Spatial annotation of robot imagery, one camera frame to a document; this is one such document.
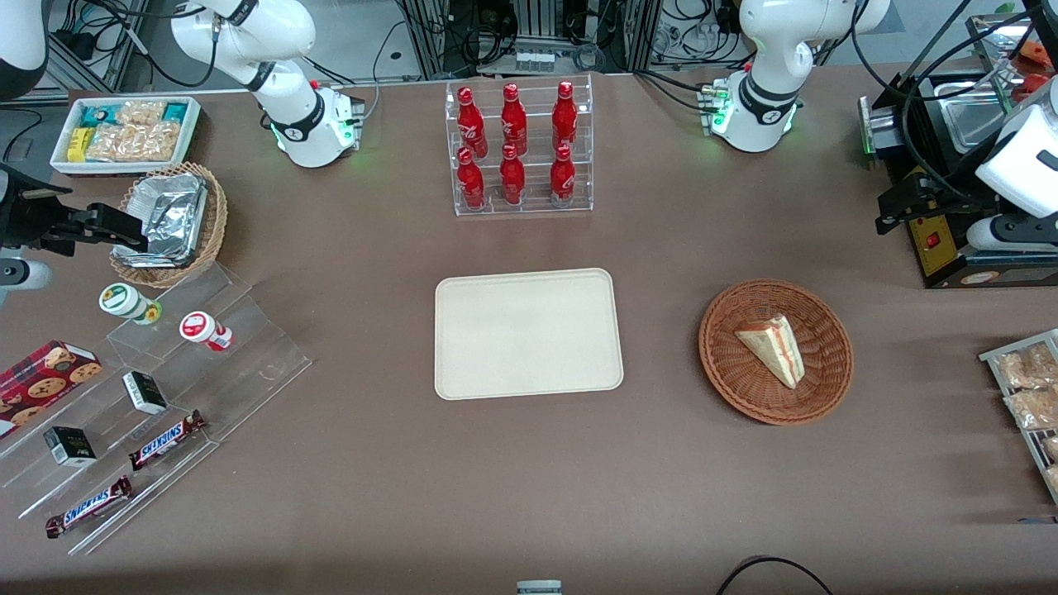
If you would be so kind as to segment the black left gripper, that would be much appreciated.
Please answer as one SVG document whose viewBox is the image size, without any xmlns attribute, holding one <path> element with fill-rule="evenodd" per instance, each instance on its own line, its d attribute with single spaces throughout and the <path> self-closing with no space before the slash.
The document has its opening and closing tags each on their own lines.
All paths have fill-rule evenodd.
<svg viewBox="0 0 1058 595">
<path fill-rule="evenodd" d="M 875 230 L 878 235 L 887 235 L 908 221 L 928 215 L 955 214 L 980 219 L 998 213 L 995 191 L 972 172 L 949 174 L 944 178 L 908 174 L 896 184 L 896 195 L 877 197 L 877 206 Z"/>
</svg>

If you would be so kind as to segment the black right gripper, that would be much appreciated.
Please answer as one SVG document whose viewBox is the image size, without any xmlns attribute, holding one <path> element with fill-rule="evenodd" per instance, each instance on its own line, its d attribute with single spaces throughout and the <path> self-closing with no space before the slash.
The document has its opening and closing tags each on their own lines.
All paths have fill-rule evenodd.
<svg viewBox="0 0 1058 595">
<path fill-rule="evenodd" d="M 72 208 L 58 198 L 71 188 L 35 179 L 6 164 L 2 169 L 1 240 L 5 249 L 28 248 L 74 256 L 76 245 L 121 245 L 146 252 L 149 241 L 143 234 L 143 221 L 118 208 L 92 203 L 79 212 L 83 232 L 55 232 L 68 223 Z"/>
</svg>

